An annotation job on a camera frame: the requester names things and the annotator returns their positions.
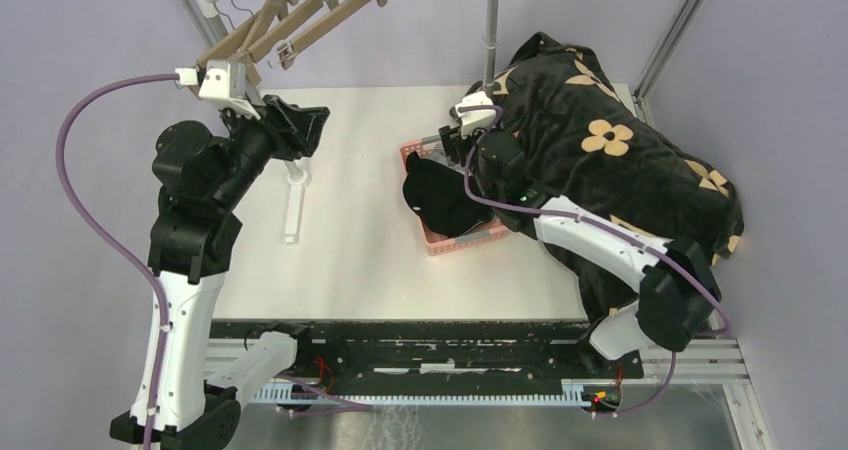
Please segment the wooden hanger of grey underwear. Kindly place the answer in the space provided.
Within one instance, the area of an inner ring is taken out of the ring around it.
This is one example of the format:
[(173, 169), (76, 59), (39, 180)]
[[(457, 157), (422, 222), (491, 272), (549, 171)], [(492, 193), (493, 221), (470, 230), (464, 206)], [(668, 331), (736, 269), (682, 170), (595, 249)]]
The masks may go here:
[[(256, 51), (264, 52), (267, 50), (268, 53), (263, 56), (265, 58), (274, 48), (274, 45), (281, 42), (287, 31), (292, 30), (295, 26), (301, 27), (322, 8), (326, 7), (331, 10), (338, 4), (339, 0), (304, 0), (302, 3), (297, 4), (292, 10), (289, 10), (289, 15), (285, 19), (274, 19), (268, 32), (252, 47), (252, 50), (255, 51), (254, 56), (257, 57)], [(255, 63), (258, 63), (262, 59), (257, 58)]]

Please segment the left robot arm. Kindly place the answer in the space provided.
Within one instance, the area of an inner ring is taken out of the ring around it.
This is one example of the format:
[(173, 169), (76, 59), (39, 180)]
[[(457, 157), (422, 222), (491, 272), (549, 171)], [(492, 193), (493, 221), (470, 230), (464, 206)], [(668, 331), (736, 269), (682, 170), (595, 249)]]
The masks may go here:
[(313, 155), (330, 114), (268, 95), (253, 118), (222, 110), (226, 136), (194, 120), (160, 134), (147, 260), (156, 283), (150, 347), (136, 400), (111, 421), (111, 438), (144, 448), (222, 449), (263, 386), (284, 370), (299, 377), (312, 369), (314, 349), (276, 330), (220, 371), (207, 374), (205, 362), (242, 227), (237, 205), (270, 161)]

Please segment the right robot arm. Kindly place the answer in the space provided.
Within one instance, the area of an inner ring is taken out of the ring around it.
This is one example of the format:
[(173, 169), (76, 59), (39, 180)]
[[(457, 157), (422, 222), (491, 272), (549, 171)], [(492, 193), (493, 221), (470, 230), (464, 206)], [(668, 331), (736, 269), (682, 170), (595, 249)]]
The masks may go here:
[(581, 370), (603, 377), (626, 354), (659, 346), (684, 351), (706, 334), (721, 293), (694, 240), (647, 236), (605, 220), (524, 174), (526, 159), (502, 131), (464, 137), (444, 126), (446, 157), (462, 164), (471, 200), (494, 211), (511, 231), (567, 250), (600, 267), (635, 294), (611, 316), (591, 324), (577, 354)]

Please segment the wooden hanger of black underwear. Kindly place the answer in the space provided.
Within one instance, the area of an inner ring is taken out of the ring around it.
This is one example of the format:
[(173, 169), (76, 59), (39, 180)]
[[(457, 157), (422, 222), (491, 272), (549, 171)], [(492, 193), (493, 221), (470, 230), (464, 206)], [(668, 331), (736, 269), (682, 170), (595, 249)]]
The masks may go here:
[(344, 0), (297, 34), (294, 31), (299, 26), (295, 26), (284, 34), (281, 44), (277, 47), (276, 61), (270, 61), (269, 65), (282, 69), (291, 68), (301, 53), (371, 2), (384, 7), (388, 0)]

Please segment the wooden hanger of navy underwear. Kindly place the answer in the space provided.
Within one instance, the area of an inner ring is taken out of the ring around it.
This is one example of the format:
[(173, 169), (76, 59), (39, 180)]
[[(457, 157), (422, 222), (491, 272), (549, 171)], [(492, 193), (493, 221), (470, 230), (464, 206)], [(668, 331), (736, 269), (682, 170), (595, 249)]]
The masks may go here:
[(285, 19), (289, 15), (289, 7), (296, 6), (299, 1), (265, 0), (260, 10), (252, 17), (246, 37), (235, 53), (235, 59), (246, 66), (247, 79), (252, 85), (258, 85), (261, 82), (261, 77), (255, 68), (256, 59), (262, 59), (268, 53), (267, 50), (256, 51), (257, 57), (255, 57), (252, 47), (268, 32), (275, 18)]

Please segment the black underwear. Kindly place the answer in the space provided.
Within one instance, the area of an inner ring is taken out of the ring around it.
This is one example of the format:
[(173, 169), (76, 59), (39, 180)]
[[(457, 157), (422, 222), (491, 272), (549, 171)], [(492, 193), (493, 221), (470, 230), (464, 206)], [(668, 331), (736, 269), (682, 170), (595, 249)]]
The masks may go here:
[(455, 238), (494, 218), (486, 205), (469, 198), (464, 176), (418, 152), (406, 157), (402, 193), (407, 206), (432, 232)]

